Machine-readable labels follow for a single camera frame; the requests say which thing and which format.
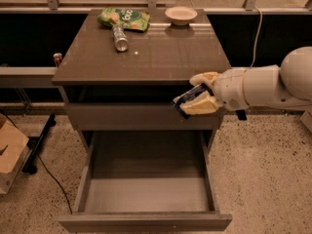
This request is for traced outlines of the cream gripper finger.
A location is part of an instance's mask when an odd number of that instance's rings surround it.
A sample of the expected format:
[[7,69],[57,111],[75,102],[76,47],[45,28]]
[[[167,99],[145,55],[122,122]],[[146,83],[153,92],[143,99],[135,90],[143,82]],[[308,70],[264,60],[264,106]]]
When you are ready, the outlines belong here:
[[214,85],[214,81],[218,76],[219,73],[217,72],[204,72],[192,76],[189,79],[189,83],[193,86],[205,84],[207,87],[211,88]]
[[203,92],[194,99],[183,103],[180,108],[188,115],[202,115],[217,112],[222,107],[222,103],[209,92]]

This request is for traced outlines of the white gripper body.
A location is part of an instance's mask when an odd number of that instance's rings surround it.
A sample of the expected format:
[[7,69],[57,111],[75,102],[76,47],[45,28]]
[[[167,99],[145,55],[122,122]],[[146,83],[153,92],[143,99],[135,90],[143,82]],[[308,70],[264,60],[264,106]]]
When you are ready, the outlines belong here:
[[249,107],[243,89],[246,71],[246,68],[228,69],[214,80],[214,96],[229,111],[243,110]]

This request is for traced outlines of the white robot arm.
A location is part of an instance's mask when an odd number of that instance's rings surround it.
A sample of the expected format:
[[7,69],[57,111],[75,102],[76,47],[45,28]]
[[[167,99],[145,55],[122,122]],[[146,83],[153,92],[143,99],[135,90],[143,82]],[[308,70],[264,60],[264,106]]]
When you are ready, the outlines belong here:
[[280,65],[236,67],[222,73],[205,72],[190,78],[192,89],[174,99],[185,118],[220,108],[246,118],[251,106],[287,110],[312,107],[312,47],[291,51]]

